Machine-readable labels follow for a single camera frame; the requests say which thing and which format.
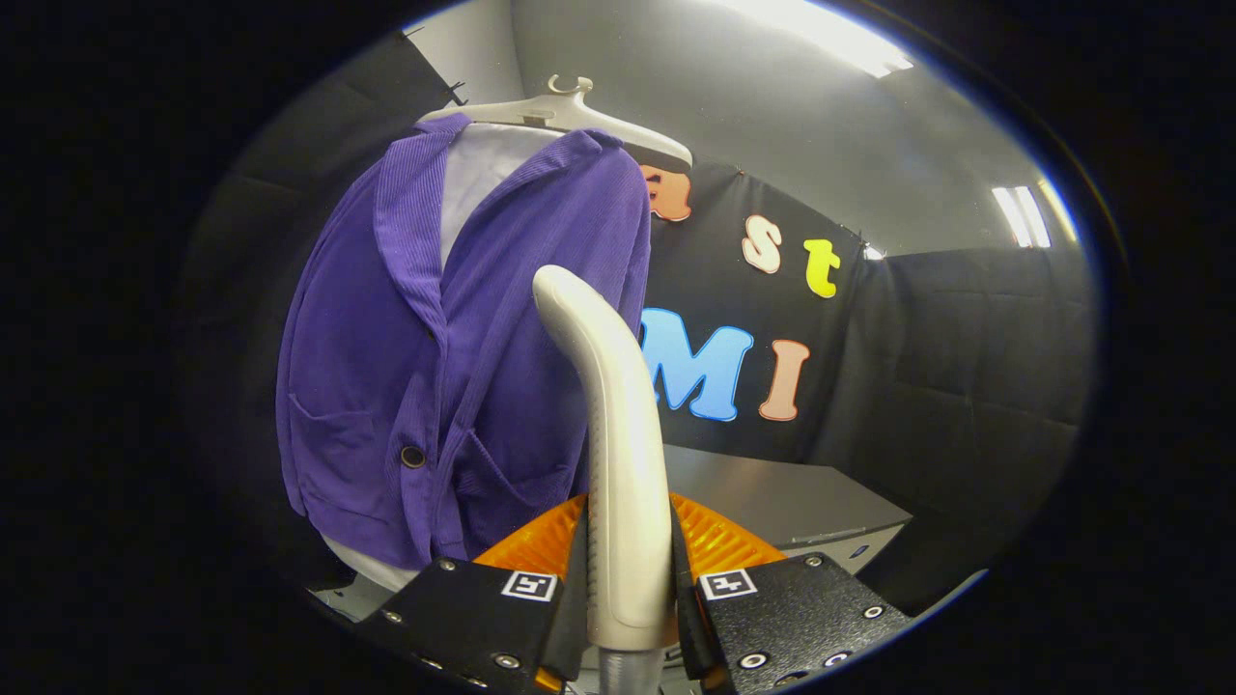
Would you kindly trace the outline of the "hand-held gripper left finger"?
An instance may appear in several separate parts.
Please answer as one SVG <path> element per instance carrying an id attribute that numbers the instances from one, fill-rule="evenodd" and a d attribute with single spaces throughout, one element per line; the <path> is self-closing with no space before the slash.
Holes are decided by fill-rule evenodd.
<path id="1" fill-rule="evenodd" d="M 587 531 L 578 493 L 472 561 L 433 561 L 358 634 L 467 693 L 565 694 L 588 648 Z"/>

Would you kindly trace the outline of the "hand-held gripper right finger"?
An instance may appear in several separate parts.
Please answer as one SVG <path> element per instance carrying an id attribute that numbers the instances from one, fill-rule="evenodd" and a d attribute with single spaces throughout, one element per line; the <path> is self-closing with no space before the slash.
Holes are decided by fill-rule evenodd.
<path id="1" fill-rule="evenodd" d="M 677 652 L 701 693 L 772 694 L 913 625 L 831 556 L 789 556 L 681 493 L 670 502 Z"/>

